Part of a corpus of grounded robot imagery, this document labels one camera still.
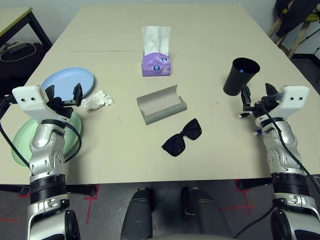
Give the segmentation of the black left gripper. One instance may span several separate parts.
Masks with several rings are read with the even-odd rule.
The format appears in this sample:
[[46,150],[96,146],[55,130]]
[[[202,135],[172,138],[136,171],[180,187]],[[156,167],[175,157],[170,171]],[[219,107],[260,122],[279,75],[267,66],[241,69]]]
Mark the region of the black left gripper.
[[45,89],[45,93],[49,99],[47,106],[58,115],[71,118],[73,113],[72,106],[79,107],[83,99],[83,90],[80,83],[73,89],[73,100],[63,101],[60,97],[55,97],[55,86],[50,85]]

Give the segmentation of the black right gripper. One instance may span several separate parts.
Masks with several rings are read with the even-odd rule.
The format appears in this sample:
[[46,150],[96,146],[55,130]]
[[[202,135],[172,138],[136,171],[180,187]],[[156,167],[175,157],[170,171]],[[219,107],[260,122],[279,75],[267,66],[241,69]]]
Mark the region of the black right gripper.
[[250,89],[247,85],[243,85],[241,89],[243,111],[253,114],[255,118],[258,118],[275,109],[279,105],[276,101],[280,97],[279,92],[269,83],[265,83],[265,90],[267,96],[263,96],[260,101],[256,102],[254,106],[251,106]]

